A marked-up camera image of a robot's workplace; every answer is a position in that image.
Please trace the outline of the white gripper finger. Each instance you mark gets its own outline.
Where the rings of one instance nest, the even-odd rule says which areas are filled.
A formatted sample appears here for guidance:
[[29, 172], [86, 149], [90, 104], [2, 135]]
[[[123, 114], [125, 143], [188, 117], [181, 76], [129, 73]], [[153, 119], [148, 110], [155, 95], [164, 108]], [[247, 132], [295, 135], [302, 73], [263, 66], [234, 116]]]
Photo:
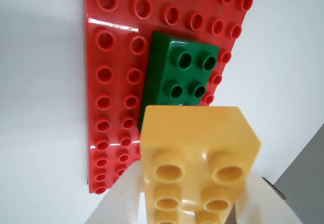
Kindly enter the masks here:
[[301, 223], [294, 211], [260, 176], [250, 173], [235, 202], [237, 223]]
[[87, 223], [145, 223], [141, 161], [133, 163], [100, 201]]

